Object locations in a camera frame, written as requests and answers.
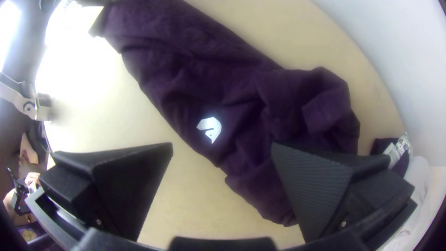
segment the purple robe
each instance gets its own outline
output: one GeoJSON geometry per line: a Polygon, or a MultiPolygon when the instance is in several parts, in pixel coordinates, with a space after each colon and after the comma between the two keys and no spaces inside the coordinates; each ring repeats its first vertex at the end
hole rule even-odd
{"type": "Polygon", "coordinates": [[[360,123],[345,81],[321,67],[283,69],[181,0],[111,3],[91,33],[122,54],[172,128],[265,219],[296,224],[270,158],[273,141],[357,153],[360,123]],[[199,130],[208,118],[221,130],[199,130]]]}

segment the white logo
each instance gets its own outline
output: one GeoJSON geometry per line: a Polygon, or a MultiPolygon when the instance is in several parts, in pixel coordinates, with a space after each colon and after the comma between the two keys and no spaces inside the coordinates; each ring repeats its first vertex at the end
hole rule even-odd
{"type": "Polygon", "coordinates": [[[202,119],[197,125],[197,129],[200,131],[207,130],[204,134],[211,140],[211,144],[217,139],[222,132],[222,124],[216,118],[202,119]]]}

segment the bright window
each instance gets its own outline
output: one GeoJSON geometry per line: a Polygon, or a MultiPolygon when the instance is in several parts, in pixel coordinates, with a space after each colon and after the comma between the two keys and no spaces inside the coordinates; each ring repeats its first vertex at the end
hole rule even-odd
{"type": "Polygon", "coordinates": [[[3,70],[21,16],[22,11],[11,1],[6,0],[0,5],[0,71],[3,70]]]}

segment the beige table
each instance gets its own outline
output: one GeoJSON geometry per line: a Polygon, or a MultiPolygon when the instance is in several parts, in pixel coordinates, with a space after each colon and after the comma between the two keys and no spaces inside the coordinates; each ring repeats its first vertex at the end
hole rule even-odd
{"type": "MultiPolygon", "coordinates": [[[[361,121],[360,154],[374,138],[405,130],[385,86],[352,40],[307,0],[189,0],[286,68],[324,66],[344,78],[361,121]]],[[[120,55],[88,28],[100,9],[72,7],[50,24],[37,80],[54,98],[46,124],[54,151],[91,152],[172,142],[174,156],[145,220],[139,242],[166,248],[177,235],[196,238],[272,237],[279,248],[302,244],[298,226],[262,217],[224,183],[225,175],[169,127],[120,55]]]]}

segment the white wall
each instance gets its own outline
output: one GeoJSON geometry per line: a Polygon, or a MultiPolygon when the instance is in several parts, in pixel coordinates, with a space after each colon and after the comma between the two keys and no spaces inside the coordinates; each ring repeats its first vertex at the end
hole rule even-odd
{"type": "Polygon", "coordinates": [[[438,0],[312,0],[381,76],[414,144],[446,165],[446,16],[438,0]]]}

